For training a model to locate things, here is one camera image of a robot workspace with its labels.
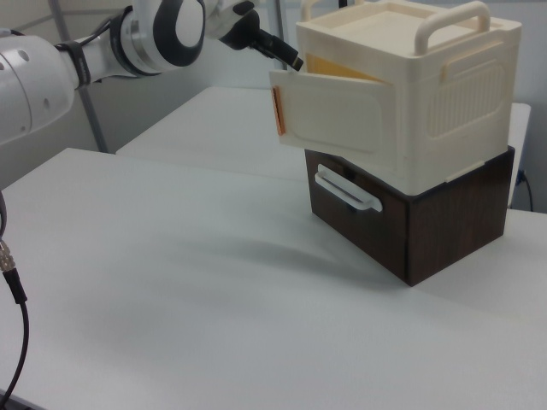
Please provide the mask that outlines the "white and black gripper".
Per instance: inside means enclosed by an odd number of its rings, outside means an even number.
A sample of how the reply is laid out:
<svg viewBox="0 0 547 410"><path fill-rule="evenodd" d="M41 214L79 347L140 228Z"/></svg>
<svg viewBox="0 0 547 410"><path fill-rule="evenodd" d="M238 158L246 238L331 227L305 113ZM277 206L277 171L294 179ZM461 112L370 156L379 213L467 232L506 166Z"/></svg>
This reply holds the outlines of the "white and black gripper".
<svg viewBox="0 0 547 410"><path fill-rule="evenodd" d="M232 50L250 47L260 29L258 4L259 1L205 1L205 36ZM259 31L254 48L295 71L302 67L303 60L296 49L264 30Z"/></svg>

